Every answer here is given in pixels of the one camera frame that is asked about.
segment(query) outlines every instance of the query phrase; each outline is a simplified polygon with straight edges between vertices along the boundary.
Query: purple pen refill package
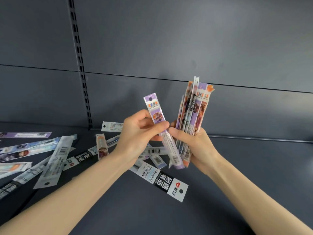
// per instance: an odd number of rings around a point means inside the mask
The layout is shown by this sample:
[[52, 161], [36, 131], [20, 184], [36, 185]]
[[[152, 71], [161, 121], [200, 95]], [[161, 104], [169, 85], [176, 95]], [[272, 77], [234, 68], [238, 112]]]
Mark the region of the purple pen refill package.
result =
[[[165, 117], [162, 113], [162, 109], [161, 109], [161, 106], [159, 104], [156, 94], [153, 93], [153, 94], [147, 95], [143, 99], [145, 100], [145, 103], [148, 107], [148, 111], [151, 115], [151, 118], [153, 119], [153, 122], [157, 124], [162, 121], [165, 121]], [[164, 130], [159, 135], [162, 137], [163, 145], [168, 151], [168, 156], [171, 162], [173, 163], [173, 165], [175, 166], [175, 168], [176, 169], [185, 168], [182, 158], [180, 157], [180, 154], [178, 153], [178, 149], [175, 145], [174, 139], [170, 135], [170, 133], [167, 130]]]

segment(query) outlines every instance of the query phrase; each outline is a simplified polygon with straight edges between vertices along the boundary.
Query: hand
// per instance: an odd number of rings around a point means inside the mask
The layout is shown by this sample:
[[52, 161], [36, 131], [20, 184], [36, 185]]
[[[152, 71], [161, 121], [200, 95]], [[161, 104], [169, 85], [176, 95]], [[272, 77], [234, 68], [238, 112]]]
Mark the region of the hand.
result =
[[141, 110], [124, 120], [114, 153], [125, 156], [127, 167], [130, 168], [145, 150], [149, 140], [161, 141], [162, 137], [158, 134], [168, 127], [167, 121], [154, 124], [149, 111]]
[[209, 136], [203, 128], [197, 135], [189, 135], [182, 130], [169, 128], [169, 133], [178, 140], [185, 142], [189, 145], [192, 152], [191, 162], [204, 174], [208, 174], [208, 169], [212, 169], [218, 158], [222, 157], [213, 146]]

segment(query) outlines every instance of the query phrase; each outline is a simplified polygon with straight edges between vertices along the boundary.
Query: left hand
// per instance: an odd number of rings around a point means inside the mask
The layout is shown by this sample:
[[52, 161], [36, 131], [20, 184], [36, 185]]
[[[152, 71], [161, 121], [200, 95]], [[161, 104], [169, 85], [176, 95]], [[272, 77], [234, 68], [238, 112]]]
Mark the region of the left hand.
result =
[[150, 140], [162, 140], [158, 134], [168, 127], [167, 121], [154, 124], [149, 111], [141, 110], [124, 120], [122, 133], [113, 152], [125, 157], [128, 169], [134, 165]]

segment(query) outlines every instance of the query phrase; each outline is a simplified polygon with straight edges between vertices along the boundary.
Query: forearm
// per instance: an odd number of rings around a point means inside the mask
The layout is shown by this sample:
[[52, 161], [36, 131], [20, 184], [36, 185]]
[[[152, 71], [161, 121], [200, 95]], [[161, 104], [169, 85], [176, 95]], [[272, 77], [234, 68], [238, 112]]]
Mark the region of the forearm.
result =
[[69, 234], [126, 170], [123, 157], [110, 154], [4, 224], [0, 233], [33, 235], [34, 231], [40, 231], [45, 235]]
[[207, 175], [225, 193], [257, 235], [313, 231], [220, 156]]

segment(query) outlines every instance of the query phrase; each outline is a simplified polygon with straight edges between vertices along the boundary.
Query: gray shelf panel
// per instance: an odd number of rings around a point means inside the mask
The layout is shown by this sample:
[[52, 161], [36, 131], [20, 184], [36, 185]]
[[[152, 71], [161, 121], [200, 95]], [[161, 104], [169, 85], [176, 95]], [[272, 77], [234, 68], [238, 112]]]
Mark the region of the gray shelf panel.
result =
[[[174, 121], [187, 83], [87, 73], [94, 128], [123, 122], [146, 109], [143, 97], [155, 92], [164, 116]], [[313, 94], [215, 86], [202, 123], [208, 134], [312, 140]]]
[[[87, 129], [81, 127], [66, 127], [66, 126], [47, 126], [47, 125], [37, 125], [37, 124], [18, 124], [18, 123], [1, 123], [1, 132], [52, 132], [49, 138], [60, 137], [62, 135], [72, 135], [77, 134], [78, 140], [74, 141], [73, 147], [77, 147], [75, 144], [83, 144], [80, 140], [83, 135], [88, 132]], [[0, 148], [19, 145], [28, 142], [37, 142], [45, 140], [46, 138], [0, 138]], [[73, 150], [71, 153], [77, 153], [77, 149]], [[51, 152], [41, 153], [32, 155], [25, 158], [18, 158], [10, 162], [33, 162], [33, 165], [39, 163], [44, 158], [51, 155]], [[6, 183], [10, 182], [13, 178], [21, 173], [14, 174], [10, 177], [5, 177], [0, 179], [0, 186], [4, 186]], [[24, 186], [19, 188], [16, 192], [8, 195], [7, 197], [0, 200], [0, 208], [2, 213], [0, 213], [0, 225], [8, 221], [13, 215], [16, 215], [18, 211], [27, 204], [28, 200], [34, 195], [36, 191], [33, 190], [39, 176], [33, 180], [26, 183]]]
[[67, 0], [0, 0], [0, 64], [78, 71]]
[[[82, 138], [85, 145], [80, 151], [94, 145], [96, 133], [99, 132], [89, 132], [90, 135]], [[252, 182], [313, 227], [310, 219], [313, 216], [313, 190], [309, 176], [312, 145], [222, 138], [213, 138], [212, 142]], [[168, 157], [162, 157], [168, 163]], [[96, 161], [94, 158], [65, 171], [57, 186], [39, 190], [25, 208]], [[163, 171], [189, 185], [183, 203], [127, 171], [89, 210], [71, 234], [134, 234], [139, 228], [149, 230], [151, 234], [190, 234], [194, 231], [196, 234], [254, 234], [225, 195], [193, 165], [186, 170], [164, 168]]]
[[87, 127], [78, 72], [0, 66], [0, 121]]
[[313, 92], [313, 0], [75, 0], [86, 72]]

